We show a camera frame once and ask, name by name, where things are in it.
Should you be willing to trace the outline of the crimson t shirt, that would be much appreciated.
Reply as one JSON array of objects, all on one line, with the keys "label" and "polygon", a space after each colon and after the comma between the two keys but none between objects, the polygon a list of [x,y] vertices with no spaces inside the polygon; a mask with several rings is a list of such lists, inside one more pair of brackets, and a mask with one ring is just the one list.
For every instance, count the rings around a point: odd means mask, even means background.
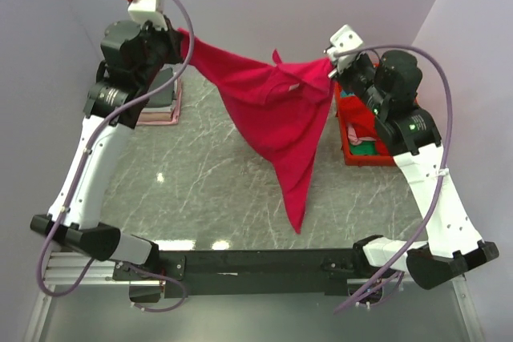
[{"label": "crimson t shirt", "polygon": [[183,36],[181,53],[216,86],[228,115],[248,145],[270,162],[289,223],[301,232],[317,146],[333,100],[335,83],[327,58],[271,63],[231,53]]}]

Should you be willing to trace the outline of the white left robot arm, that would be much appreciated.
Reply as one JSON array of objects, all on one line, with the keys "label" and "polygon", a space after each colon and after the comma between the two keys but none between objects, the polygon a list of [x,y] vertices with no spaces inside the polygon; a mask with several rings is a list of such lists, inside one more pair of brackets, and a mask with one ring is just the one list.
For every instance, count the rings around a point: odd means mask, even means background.
[{"label": "white left robot arm", "polygon": [[99,217],[111,174],[146,105],[141,97],[164,65],[182,61],[182,37],[152,22],[121,21],[106,29],[100,44],[103,60],[87,94],[70,170],[48,212],[30,222],[32,231],[95,260],[131,263],[144,280],[159,272],[157,245],[101,223]]}]

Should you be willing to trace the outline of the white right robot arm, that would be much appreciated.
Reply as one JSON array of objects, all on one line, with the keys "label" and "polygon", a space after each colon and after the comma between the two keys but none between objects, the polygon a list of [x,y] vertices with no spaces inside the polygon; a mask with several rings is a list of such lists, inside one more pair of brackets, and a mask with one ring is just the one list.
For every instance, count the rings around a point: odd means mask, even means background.
[{"label": "white right robot arm", "polygon": [[422,215],[426,242],[373,236],[357,244],[352,268],[362,277],[381,267],[408,273],[429,290],[499,257],[472,224],[446,165],[449,138],[441,137],[432,115],[416,100],[422,81],[417,59],[388,50],[373,64],[363,50],[329,53],[343,91],[372,114],[378,138],[404,175]]}]

